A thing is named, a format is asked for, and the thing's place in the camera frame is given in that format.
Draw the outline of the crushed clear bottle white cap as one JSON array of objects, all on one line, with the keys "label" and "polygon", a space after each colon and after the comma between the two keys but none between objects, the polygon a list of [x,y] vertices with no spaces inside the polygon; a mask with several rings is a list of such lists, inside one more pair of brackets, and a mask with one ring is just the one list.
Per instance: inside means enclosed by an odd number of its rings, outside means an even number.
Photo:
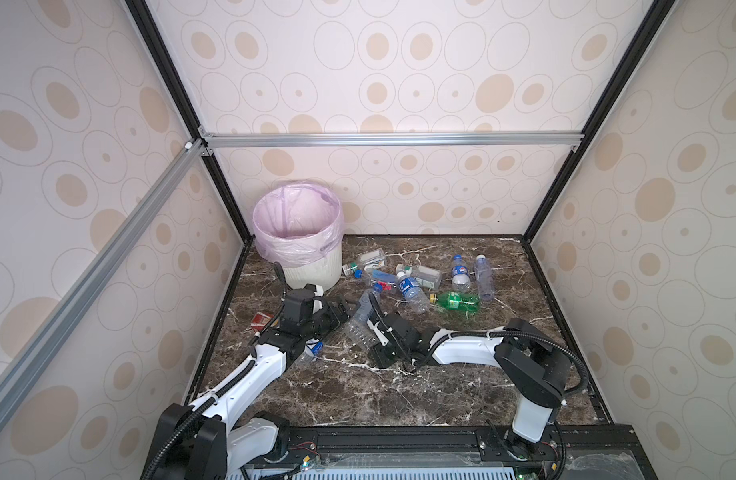
[{"label": "crushed clear bottle white cap", "polygon": [[371,297],[378,297],[378,292],[369,289],[361,295],[357,308],[352,317],[343,325],[343,329],[348,338],[355,343],[357,347],[364,351],[368,351],[378,342],[378,339],[369,327],[368,321],[374,314]]}]

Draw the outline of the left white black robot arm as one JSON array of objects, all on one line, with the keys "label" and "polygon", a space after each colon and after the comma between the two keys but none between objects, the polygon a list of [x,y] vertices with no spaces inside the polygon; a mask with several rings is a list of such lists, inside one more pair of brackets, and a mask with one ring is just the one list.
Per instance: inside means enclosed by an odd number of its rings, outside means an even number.
[{"label": "left white black robot arm", "polygon": [[288,291],[232,373],[191,403],[172,404],[161,414],[141,477],[224,479],[257,457],[285,457],[286,420],[267,415],[236,423],[307,347],[327,339],[352,313],[348,301],[319,295],[311,284]]}]

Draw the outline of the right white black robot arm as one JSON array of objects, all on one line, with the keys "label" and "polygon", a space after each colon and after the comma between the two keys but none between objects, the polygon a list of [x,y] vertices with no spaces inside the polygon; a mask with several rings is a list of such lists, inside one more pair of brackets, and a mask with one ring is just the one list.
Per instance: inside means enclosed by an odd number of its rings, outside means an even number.
[{"label": "right white black robot arm", "polygon": [[520,318],[487,331],[420,332],[392,313],[371,315],[367,326],[376,337],[372,358],[383,369],[397,362],[410,371],[449,364],[500,368],[518,391],[507,434],[514,445],[539,443],[566,399],[589,383],[589,372],[573,351]]}]

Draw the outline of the small blue label bottle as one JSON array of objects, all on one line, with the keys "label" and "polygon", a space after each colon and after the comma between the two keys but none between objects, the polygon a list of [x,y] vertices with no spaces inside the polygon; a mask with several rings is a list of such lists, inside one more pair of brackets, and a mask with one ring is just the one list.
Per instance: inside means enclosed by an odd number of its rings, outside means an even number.
[{"label": "small blue label bottle", "polygon": [[310,364],[316,361],[321,356],[323,346],[323,342],[317,339],[307,341],[303,353],[298,358],[298,362]]}]

